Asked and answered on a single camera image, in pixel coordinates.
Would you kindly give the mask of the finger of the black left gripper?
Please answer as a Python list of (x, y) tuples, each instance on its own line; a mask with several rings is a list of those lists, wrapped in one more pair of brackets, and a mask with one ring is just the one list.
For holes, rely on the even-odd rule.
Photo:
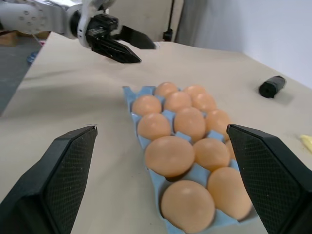
[(93, 51), (119, 63), (141, 63), (141, 59), (129, 47), (113, 39), (93, 37)]
[(156, 45), (146, 34), (127, 26), (122, 26), (121, 31), (114, 35), (114, 39), (122, 40), (139, 49), (156, 49)]

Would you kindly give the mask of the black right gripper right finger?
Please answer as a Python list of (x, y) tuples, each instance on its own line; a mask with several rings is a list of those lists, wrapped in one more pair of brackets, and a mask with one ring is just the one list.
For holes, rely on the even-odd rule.
[(276, 136), (230, 124), (246, 191), (268, 234), (312, 234), (312, 170)]

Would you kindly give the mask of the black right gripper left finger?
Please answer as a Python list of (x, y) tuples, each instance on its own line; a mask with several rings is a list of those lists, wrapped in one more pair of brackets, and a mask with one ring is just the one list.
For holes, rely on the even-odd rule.
[(0, 234), (70, 234), (87, 185), (96, 126), (53, 140), (0, 203)]

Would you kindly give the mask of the blue egg tray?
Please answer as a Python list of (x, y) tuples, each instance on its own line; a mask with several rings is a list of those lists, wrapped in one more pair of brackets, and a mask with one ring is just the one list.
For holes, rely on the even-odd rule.
[[(123, 93), (124, 93), (125, 102), (127, 104), (128, 113), (130, 114), (133, 124), (135, 126), (136, 137), (140, 143), (141, 148), (144, 151), (146, 150), (146, 148), (152, 141), (141, 136), (138, 133), (137, 128), (138, 128), (139, 121), (142, 119), (142, 116), (137, 115), (134, 112), (132, 112), (132, 105), (134, 101), (136, 101), (141, 96), (154, 95), (155, 89), (156, 87), (154, 86), (143, 86), (140, 91), (138, 91), (137, 93), (134, 93), (129, 86), (123, 87)], [(161, 114), (164, 115), (170, 123), (171, 135), (183, 138), (189, 141), (190, 143), (192, 143), (190, 136), (181, 132), (174, 131), (174, 127), (173, 127), (174, 117), (175, 117), (174, 112), (171, 112), (169, 110), (164, 110), (162, 111)], [(164, 176), (157, 174), (156, 172), (149, 169), (148, 167), (146, 167), (145, 169), (148, 171), (153, 187), (154, 187), (154, 194), (155, 194), (154, 197), (155, 197), (157, 214), (159, 218), (165, 223), (167, 234), (187, 234), (183, 230), (175, 227), (167, 219), (165, 219), (161, 213), (160, 202), (161, 202), (162, 195), (165, 192), (165, 190), (172, 184), (172, 182), (168, 181)], [(190, 168), (190, 170), (181, 177), (181, 180), (190, 180), (205, 187), (207, 185), (207, 180), (208, 180), (210, 173), (211, 172), (209, 170), (201, 167), (197, 163), (194, 163), (193, 166)], [(225, 214), (219, 209), (216, 209), (212, 223), (207, 228), (195, 234), (210, 234), (212, 230), (220, 229), (222, 227), (228, 227), (231, 225), (237, 225), (237, 226), (246, 225), (258, 218), (259, 216), (254, 207), (251, 207), (249, 214), (241, 221), (228, 216), (227, 214)]]

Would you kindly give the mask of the brown egg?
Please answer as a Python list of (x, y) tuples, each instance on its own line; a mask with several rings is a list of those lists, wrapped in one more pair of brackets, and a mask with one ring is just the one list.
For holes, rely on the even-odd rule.
[(188, 171), (195, 161), (191, 143), (178, 136), (152, 141), (145, 150), (147, 168), (164, 177), (176, 177)]
[(153, 95), (142, 95), (132, 104), (132, 112), (144, 116), (151, 113), (161, 113), (162, 106), (158, 98)]
[(206, 114), (205, 117), (206, 132), (211, 130), (223, 135), (225, 141), (229, 140), (227, 134), (227, 126), (231, 124), (230, 117), (223, 110), (212, 110)]
[(194, 84), (194, 85), (190, 85), (186, 88), (183, 89), (183, 92), (187, 93), (190, 96), (196, 96), (199, 94), (204, 94), (206, 93), (206, 90), (203, 86), (198, 85), (198, 84)]
[(194, 107), (187, 107), (176, 112), (174, 131), (191, 137), (193, 142), (204, 138), (206, 126), (203, 114)]
[(252, 208), (241, 175), (234, 168), (222, 167), (213, 171), (208, 177), (207, 190), (215, 207), (236, 220), (244, 219)]
[(187, 234), (208, 228), (215, 217), (215, 203), (206, 188), (182, 180), (171, 184), (164, 192), (160, 209), (163, 217)]
[(208, 171), (215, 171), (230, 165), (230, 153), (226, 145), (214, 138), (205, 138), (193, 145), (195, 163)]
[(236, 157), (235, 157), (235, 154), (234, 154), (234, 150), (233, 150), (233, 146), (232, 146), (232, 143), (230, 140), (228, 140), (226, 143), (225, 143), (227, 149), (228, 149), (228, 152), (230, 154), (230, 157), (231, 159), (234, 159), (236, 160)]
[(208, 94), (197, 94), (191, 97), (192, 99), (192, 106), (199, 109), (202, 112), (209, 112), (217, 109), (216, 102), (214, 98)]
[(151, 113), (143, 116), (137, 125), (138, 135), (151, 141), (171, 135), (168, 119), (160, 113)]
[(172, 93), (168, 95), (164, 102), (164, 110), (171, 112), (177, 112), (180, 109), (191, 107), (191, 97), (182, 91)]
[(156, 87), (154, 95), (167, 97), (168, 95), (178, 92), (178, 87), (172, 82), (163, 82)]

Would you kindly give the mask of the pale yellow object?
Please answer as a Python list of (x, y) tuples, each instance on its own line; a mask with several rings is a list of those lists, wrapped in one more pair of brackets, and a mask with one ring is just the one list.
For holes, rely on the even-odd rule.
[(312, 154), (312, 136), (308, 135), (301, 135), (300, 140), (302, 144), (309, 150), (309, 152)]

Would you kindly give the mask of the beige table cloth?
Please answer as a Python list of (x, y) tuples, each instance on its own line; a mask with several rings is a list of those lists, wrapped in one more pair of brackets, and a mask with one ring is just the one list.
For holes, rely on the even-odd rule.
[(312, 170), (301, 135), (312, 136), (312, 89), (287, 78), (274, 99), (258, 87), (278, 72), (230, 51), (161, 42), (120, 64), (51, 34), (0, 117), (0, 202), (52, 141), (95, 125), (88, 182), (73, 234), (166, 234), (123, 97), (170, 81), (203, 86), (232, 123), (279, 137)]

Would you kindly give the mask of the small blue object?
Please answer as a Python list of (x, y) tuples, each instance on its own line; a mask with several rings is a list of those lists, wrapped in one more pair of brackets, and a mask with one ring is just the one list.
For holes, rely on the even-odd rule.
[(35, 61), (37, 55), (38, 55), (38, 51), (32, 52), (32, 53), (27, 57), (27, 63), (28, 63), (29, 65), (31, 65), (31, 64)]

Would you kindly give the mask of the black cylindrical roll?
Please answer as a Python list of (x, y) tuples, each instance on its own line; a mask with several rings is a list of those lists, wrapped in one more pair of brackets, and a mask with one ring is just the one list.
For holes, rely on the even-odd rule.
[(274, 98), (285, 86), (286, 80), (282, 76), (274, 76), (262, 83), (258, 92), (265, 98)]

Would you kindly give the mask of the brown cardboard box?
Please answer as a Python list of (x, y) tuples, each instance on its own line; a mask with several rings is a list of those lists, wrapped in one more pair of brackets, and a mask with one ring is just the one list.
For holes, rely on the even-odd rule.
[(14, 47), (17, 44), (17, 33), (15, 31), (0, 31), (0, 46)]

